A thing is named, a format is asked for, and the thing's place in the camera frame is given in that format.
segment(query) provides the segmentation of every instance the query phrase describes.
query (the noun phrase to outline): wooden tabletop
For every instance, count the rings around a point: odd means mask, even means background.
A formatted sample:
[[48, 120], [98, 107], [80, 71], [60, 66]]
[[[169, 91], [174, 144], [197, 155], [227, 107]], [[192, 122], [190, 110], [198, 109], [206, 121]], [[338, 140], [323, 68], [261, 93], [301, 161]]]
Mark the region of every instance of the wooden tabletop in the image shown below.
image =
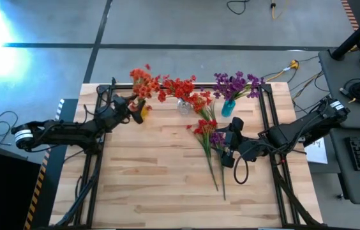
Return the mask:
[[[294, 121], [296, 115], [287, 83], [271, 84], [280, 123]], [[93, 111], [97, 85], [82, 85], [75, 121], [84, 120], [84, 104]], [[131, 90], [117, 93], [130, 95]], [[219, 99], [215, 103], [218, 126], [225, 127], [233, 116], [238, 116], [244, 121], [243, 135], [257, 138], [257, 133], [264, 129], [259, 100], [240, 98], [230, 118], [220, 114], [223, 102]], [[213, 157], [213, 169], [219, 191], [213, 185], [201, 145], [186, 130], [186, 125], [196, 124], [199, 116], [192, 111], [180, 115], [175, 98], [160, 103], [155, 96], [147, 103], [153, 110], [143, 124], [131, 121], [106, 135], [93, 228], [281, 226], [268, 157], [248, 163], [250, 176], [244, 185], [238, 185], [232, 169], [225, 168], [227, 199], [224, 201], [217, 157]], [[271, 122], [267, 98], [266, 104]], [[66, 156], [79, 150], [76, 146], [69, 147]], [[60, 220], [73, 204], [84, 162], [85, 156], [81, 154], [64, 164], [50, 223]], [[288, 154], [288, 163], [296, 196], [313, 218], [321, 222], [306, 156], [292, 152]], [[241, 179], [245, 175], [243, 164], [238, 175]], [[286, 196], [285, 205], [288, 220], [292, 222]]]

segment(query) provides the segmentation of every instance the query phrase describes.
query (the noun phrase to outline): gray floor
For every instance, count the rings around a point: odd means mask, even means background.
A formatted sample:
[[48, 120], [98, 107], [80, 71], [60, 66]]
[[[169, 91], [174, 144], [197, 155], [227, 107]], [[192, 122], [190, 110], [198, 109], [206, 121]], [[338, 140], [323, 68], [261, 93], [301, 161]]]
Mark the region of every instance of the gray floor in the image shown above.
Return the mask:
[[[53, 119], [62, 98], [77, 98], [92, 49], [1, 48], [4, 42], [94, 43], [106, 0], [0, 1], [0, 113], [12, 110], [18, 124]], [[244, 14], [228, 11], [223, 0], [114, 0], [102, 43], [312, 46], [339, 45], [352, 32], [340, 0], [290, 0], [271, 20], [269, 1], [251, 0]], [[276, 0], [279, 10], [284, 0]], [[280, 71], [293, 59], [317, 52], [261, 50], [101, 49], [92, 83], [129, 82], [128, 72], [149, 63], [153, 73], [212, 82], [214, 72], [238, 70], [262, 76]], [[301, 63], [290, 87], [320, 71], [318, 59]], [[287, 81], [293, 70], [278, 81]], [[327, 89], [323, 77], [318, 85]], [[313, 85], [296, 100], [307, 107], [327, 93]], [[10, 123], [13, 117], [3, 117]], [[7, 137], [5, 143], [13, 143]], [[27, 155], [14, 146], [4, 149]], [[29, 155], [41, 162], [42, 153]], [[337, 176], [315, 174], [313, 181], [325, 223], [360, 228], [360, 205], [337, 201]]]

